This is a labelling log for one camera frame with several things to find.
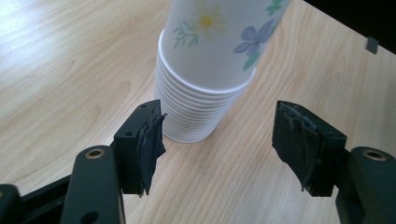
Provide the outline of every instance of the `yellow flower print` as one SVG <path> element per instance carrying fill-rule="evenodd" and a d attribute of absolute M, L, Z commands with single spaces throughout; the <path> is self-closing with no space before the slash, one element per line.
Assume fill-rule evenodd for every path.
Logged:
<path fill-rule="evenodd" d="M 221 16 L 221 4 L 215 4 L 213 7 L 205 5 L 204 1 L 195 1 L 196 10 L 194 12 L 195 19 L 192 20 L 194 24 L 194 32 L 196 34 L 204 34 L 206 40 L 211 40 L 213 30 L 224 33 L 227 19 Z"/>

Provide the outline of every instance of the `floral pattern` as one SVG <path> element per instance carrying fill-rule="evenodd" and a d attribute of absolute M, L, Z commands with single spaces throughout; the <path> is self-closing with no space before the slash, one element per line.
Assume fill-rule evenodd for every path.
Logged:
<path fill-rule="evenodd" d="M 253 26 L 245 28 L 242 32 L 242 39 L 245 41 L 238 45 L 233 52 L 234 53 L 247 53 L 248 59 L 244 64 L 244 71 L 248 70 L 253 66 L 260 58 L 261 45 L 267 42 L 273 34 L 276 26 L 273 26 L 274 20 L 270 20 L 265 23 L 259 31 Z"/>
<path fill-rule="evenodd" d="M 213 39 L 214 33 L 224 33 L 228 20 L 221 15 L 221 4 L 208 7 L 203 0 L 195 1 L 195 11 L 191 21 L 180 22 L 174 30 L 177 33 L 174 49 L 177 47 L 191 47 L 197 45 L 200 36 L 206 41 Z"/>
<path fill-rule="evenodd" d="M 282 8 L 282 0 L 274 0 L 274 4 L 267 8 L 268 16 L 273 16 L 274 13 Z"/>

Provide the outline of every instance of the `wooden table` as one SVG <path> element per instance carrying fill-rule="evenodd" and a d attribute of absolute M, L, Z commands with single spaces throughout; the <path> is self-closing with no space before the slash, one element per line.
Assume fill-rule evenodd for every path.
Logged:
<path fill-rule="evenodd" d="M 6 1 L 0 7 L 0 183 L 22 195 L 71 173 L 153 99 L 170 0 Z M 277 100 L 396 156 L 396 57 L 293 0 L 243 96 L 206 140 L 164 138 L 149 196 L 125 196 L 127 223 L 338 223 L 271 147 Z"/>

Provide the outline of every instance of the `paper cup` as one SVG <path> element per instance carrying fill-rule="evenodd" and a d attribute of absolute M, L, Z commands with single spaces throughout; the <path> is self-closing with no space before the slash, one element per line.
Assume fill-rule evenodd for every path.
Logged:
<path fill-rule="evenodd" d="M 173 0 L 160 48 L 196 89 L 235 91 L 254 68 L 290 0 Z"/>
<path fill-rule="evenodd" d="M 159 39 L 155 97 L 163 132 L 209 136 L 254 78 L 290 0 L 173 0 Z"/>

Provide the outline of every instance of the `black metal bracket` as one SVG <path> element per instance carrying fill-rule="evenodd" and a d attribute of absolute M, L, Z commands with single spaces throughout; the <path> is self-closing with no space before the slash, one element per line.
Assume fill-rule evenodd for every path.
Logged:
<path fill-rule="evenodd" d="M 0 223 L 124 223 L 122 193 L 149 194 L 157 159 L 165 152 L 159 100 L 144 103 L 108 146 L 77 156 L 71 175 L 23 197 L 0 185 Z"/>
<path fill-rule="evenodd" d="M 273 147 L 311 196 L 334 186 L 342 223 L 396 223 L 396 160 L 370 147 L 345 149 L 347 137 L 306 108 L 278 101 Z"/>

